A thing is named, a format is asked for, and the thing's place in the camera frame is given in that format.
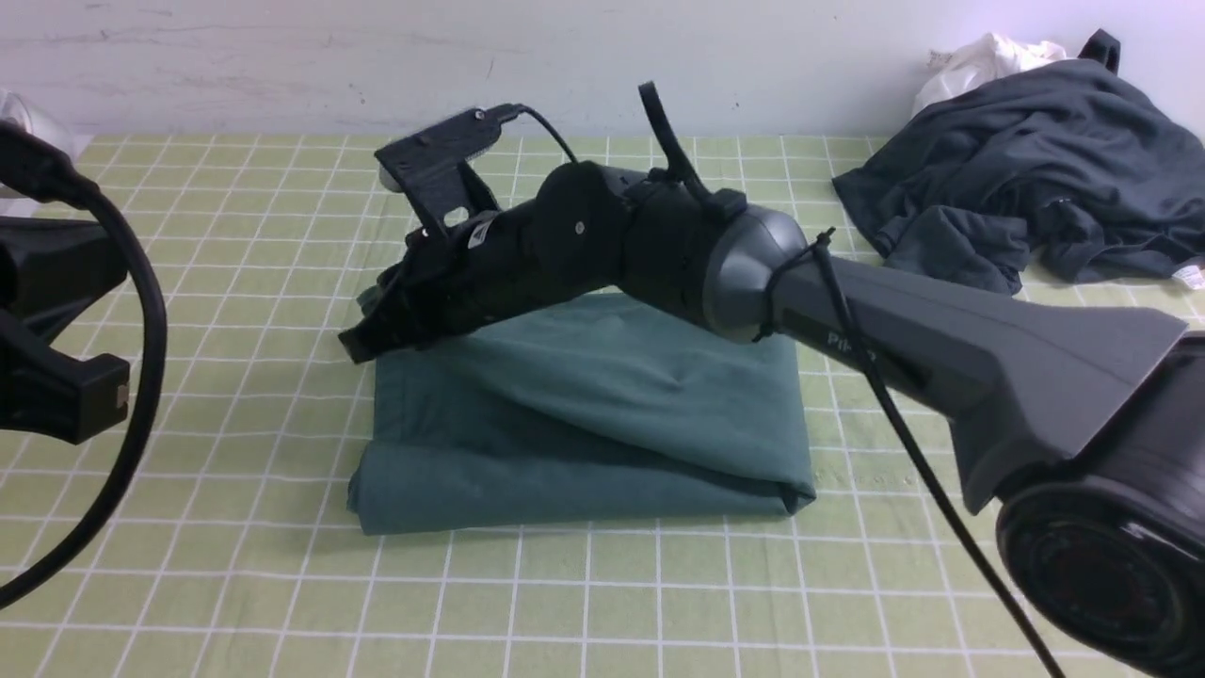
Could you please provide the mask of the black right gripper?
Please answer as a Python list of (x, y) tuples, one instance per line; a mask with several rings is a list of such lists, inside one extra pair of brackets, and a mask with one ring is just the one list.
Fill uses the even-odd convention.
[(443, 238), (411, 234), (401, 261), (358, 297), (362, 320), (339, 335), (349, 361), (427, 348), (563, 303), (568, 288), (527, 244), (530, 224), (529, 216), (477, 216)]

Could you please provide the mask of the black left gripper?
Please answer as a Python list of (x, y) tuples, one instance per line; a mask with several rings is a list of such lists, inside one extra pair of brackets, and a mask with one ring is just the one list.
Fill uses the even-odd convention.
[(55, 340), (127, 279), (127, 264), (90, 220), (1, 218), (4, 430), (81, 444), (127, 417), (130, 365), (78, 360)]

